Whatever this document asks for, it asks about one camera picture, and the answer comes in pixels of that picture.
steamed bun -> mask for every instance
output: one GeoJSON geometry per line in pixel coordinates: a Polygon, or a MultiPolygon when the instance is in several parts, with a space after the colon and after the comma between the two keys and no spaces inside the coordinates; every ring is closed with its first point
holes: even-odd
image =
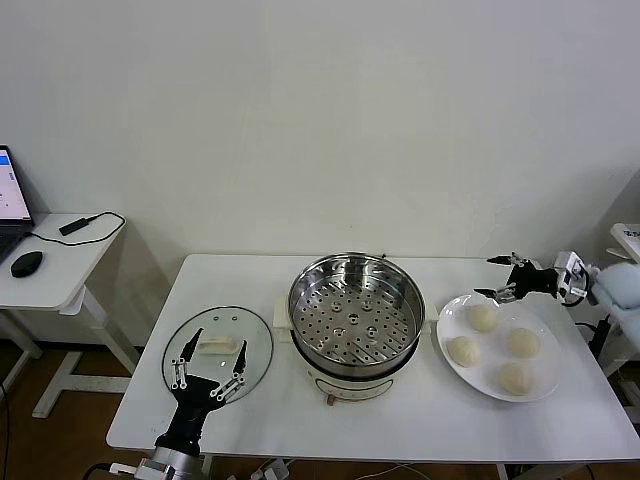
{"type": "Polygon", "coordinates": [[[456,337],[447,343],[447,351],[454,362],[462,367],[472,367],[480,360],[480,348],[469,337],[456,337]]]}
{"type": "Polygon", "coordinates": [[[472,305],[469,307],[468,316],[471,326],[479,332],[492,332],[498,326],[498,315],[492,305],[472,305]]]}
{"type": "Polygon", "coordinates": [[[516,357],[533,358],[540,351],[540,339],[531,330],[516,328],[509,334],[509,350],[516,357]]]}
{"type": "Polygon", "coordinates": [[[526,395],[533,388],[533,375],[520,364],[506,363],[498,370],[498,382],[513,395],[526,395]]]}

computer mouse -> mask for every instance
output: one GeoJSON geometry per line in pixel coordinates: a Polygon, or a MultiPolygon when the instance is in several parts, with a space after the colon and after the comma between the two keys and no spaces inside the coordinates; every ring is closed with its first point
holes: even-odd
{"type": "Polygon", "coordinates": [[[15,278],[28,277],[38,269],[43,256],[42,252],[29,252],[18,257],[11,265],[11,275],[15,278]]]}

white wall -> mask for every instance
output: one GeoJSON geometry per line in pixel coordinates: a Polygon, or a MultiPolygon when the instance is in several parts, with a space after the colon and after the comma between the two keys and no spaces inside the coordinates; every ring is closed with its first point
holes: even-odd
{"type": "MultiPolygon", "coordinates": [[[[153,321],[189,252],[548,257],[589,235],[639,166],[639,16],[632,0],[14,0],[0,141],[41,206],[129,217],[94,281],[143,341],[134,318],[153,321]]],[[[84,335],[51,324],[32,328],[84,335]]]]}

white plate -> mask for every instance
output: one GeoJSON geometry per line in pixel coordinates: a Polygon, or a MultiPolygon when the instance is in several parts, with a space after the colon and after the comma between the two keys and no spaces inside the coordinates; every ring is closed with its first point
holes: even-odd
{"type": "Polygon", "coordinates": [[[499,326],[491,333],[480,333],[469,323],[467,311],[468,307],[481,303],[495,306],[492,300],[481,295],[462,295],[451,300],[440,312],[438,343],[451,368],[475,389],[507,402],[532,402],[551,394],[560,382],[562,355],[553,333],[540,318],[520,302],[496,307],[499,326]],[[507,338],[514,328],[527,328],[538,335],[541,344],[538,355],[532,359],[521,359],[511,354],[507,338]],[[482,357],[477,365],[461,367],[449,355],[447,342],[459,336],[471,337],[478,342],[482,357]],[[512,395],[499,385],[497,370],[507,362],[523,363],[531,368],[534,384],[528,395],[512,395]]]}

black wire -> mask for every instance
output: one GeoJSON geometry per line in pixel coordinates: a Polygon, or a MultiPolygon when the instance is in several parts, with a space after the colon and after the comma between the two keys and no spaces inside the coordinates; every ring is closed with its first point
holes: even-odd
{"type": "Polygon", "coordinates": [[[115,233],[118,230],[120,230],[124,226],[124,224],[126,223],[126,220],[124,219],[124,217],[122,215],[118,215],[117,213],[114,213],[114,212],[102,212],[102,213],[100,213],[98,215],[94,215],[93,217],[87,218],[87,220],[92,222],[96,218],[102,217],[103,215],[113,215],[114,217],[118,217],[120,219],[120,224],[116,228],[114,228],[111,231],[111,233],[109,233],[108,235],[105,235],[102,238],[97,238],[95,240],[87,240],[87,241],[84,241],[84,242],[68,243],[68,242],[63,242],[62,240],[58,240],[56,238],[41,237],[37,233],[33,233],[33,232],[27,233],[27,236],[28,237],[39,238],[40,240],[42,240],[44,242],[58,243],[60,245],[64,245],[65,247],[79,247],[80,245],[89,245],[90,243],[100,243],[100,242],[105,241],[108,238],[111,238],[113,235],[115,235],[115,233]]]}
{"type": "Polygon", "coordinates": [[[95,465],[92,465],[89,470],[87,470],[87,472],[84,474],[84,477],[82,477],[82,480],[89,480],[91,474],[96,470],[104,470],[105,472],[108,472],[110,468],[110,463],[96,463],[95,465]]]}
{"type": "MultiPolygon", "coordinates": [[[[589,272],[587,272],[586,270],[584,270],[584,277],[585,277],[584,289],[587,290],[589,288],[589,272]]],[[[567,307],[567,308],[577,307],[578,305],[580,305],[582,303],[582,301],[584,299],[585,299],[585,297],[580,297],[575,302],[563,303],[562,306],[563,307],[567,307]]]]}
{"type": "Polygon", "coordinates": [[[596,327],[595,325],[591,325],[590,323],[581,323],[581,322],[576,322],[576,325],[579,325],[581,327],[587,327],[589,330],[591,330],[593,333],[596,333],[596,327]]]}
{"type": "Polygon", "coordinates": [[[2,467],[2,480],[7,479],[7,465],[9,464],[9,439],[11,438],[11,414],[9,413],[9,396],[4,389],[4,383],[0,382],[0,388],[2,388],[2,394],[4,395],[4,406],[7,414],[7,443],[4,446],[4,466],[2,467]]]}

